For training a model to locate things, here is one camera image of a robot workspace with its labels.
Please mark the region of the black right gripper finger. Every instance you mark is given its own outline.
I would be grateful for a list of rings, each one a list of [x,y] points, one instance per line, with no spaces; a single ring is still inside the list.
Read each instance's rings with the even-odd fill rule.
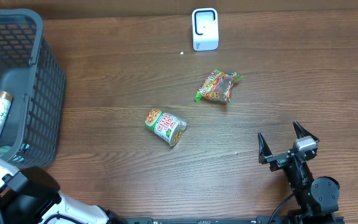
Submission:
[[[298,139],[310,136],[315,142],[319,142],[319,139],[313,134],[311,134],[309,131],[307,131],[298,121],[293,122],[293,127],[295,129],[296,136]]]
[[[258,141],[259,141],[259,163],[266,164],[268,163],[268,160],[271,157],[273,157],[272,152],[268,147],[261,132],[258,132]]]

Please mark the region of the colourful candy bag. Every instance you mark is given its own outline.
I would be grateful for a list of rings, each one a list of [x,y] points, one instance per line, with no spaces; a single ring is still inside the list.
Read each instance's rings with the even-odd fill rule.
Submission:
[[[234,83],[242,78],[241,75],[234,73],[224,73],[220,70],[213,70],[198,88],[195,101],[199,102],[202,98],[219,103],[232,103],[231,93]]]

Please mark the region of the cup noodles container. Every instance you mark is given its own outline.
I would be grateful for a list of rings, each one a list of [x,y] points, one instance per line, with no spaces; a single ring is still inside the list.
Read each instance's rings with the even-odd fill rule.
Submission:
[[[166,141],[170,147],[177,145],[188,123],[175,115],[154,108],[145,119],[145,126]]]

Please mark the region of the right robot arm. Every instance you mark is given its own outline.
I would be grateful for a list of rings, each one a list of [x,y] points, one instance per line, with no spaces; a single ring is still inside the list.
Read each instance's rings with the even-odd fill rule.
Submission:
[[[269,164],[270,170],[282,170],[287,177],[291,194],[269,217],[258,217],[262,223],[344,223],[336,217],[339,210],[339,182],[328,176],[315,179],[307,162],[317,156],[319,139],[299,122],[293,127],[297,139],[286,153],[274,156],[261,132],[258,133],[259,163]]]

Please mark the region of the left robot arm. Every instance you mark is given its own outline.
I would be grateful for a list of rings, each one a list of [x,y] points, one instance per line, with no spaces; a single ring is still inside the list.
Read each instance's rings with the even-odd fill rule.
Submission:
[[[124,223],[110,210],[86,205],[60,190],[40,167],[18,169],[0,158],[0,223]]]

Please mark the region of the white barcode scanner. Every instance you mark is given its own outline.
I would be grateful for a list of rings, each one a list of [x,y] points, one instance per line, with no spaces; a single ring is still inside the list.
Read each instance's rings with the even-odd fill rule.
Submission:
[[[210,7],[195,9],[191,20],[194,51],[216,50],[219,46],[218,12]]]

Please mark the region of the dark grey plastic basket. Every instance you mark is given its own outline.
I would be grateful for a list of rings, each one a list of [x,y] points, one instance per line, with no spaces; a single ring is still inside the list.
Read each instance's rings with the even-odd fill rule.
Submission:
[[[36,12],[0,10],[0,90],[13,96],[1,159],[19,168],[50,166],[57,155],[66,76],[43,32]]]

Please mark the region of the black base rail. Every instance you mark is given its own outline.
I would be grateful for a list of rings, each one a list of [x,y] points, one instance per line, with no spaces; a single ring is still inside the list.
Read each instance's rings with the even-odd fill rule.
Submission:
[[[269,223],[269,216],[258,216],[256,218],[178,218],[178,219],[153,219],[150,217],[124,218],[128,224],[267,224]],[[289,224],[289,223],[337,223],[345,224],[343,217],[328,220],[308,220],[303,222],[295,222],[288,219],[286,216],[277,216],[270,223],[272,224]]]

